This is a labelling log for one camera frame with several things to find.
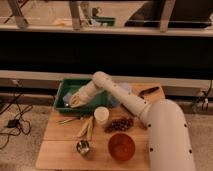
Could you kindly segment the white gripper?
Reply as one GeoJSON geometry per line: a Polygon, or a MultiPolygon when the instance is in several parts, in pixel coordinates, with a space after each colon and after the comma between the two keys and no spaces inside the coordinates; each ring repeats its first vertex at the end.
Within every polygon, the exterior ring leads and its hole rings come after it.
{"type": "Polygon", "coordinates": [[[75,93],[71,96],[69,100],[71,103],[71,108],[82,106],[82,102],[90,102],[99,92],[100,89],[92,81],[90,81],[88,84],[82,86],[78,93],[75,93]]]}

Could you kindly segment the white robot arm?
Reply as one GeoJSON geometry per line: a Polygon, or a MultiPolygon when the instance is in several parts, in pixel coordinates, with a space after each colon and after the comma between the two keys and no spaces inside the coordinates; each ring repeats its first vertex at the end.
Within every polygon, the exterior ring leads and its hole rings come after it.
{"type": "Polygon", "coordinates": [[[149,102],[98,71],[71,96],[70,106],[84,106],[102,91],[114,96],[148,128],[151,171],[196,171],[187,122],[177,103],[169,99],[149,102]]]}

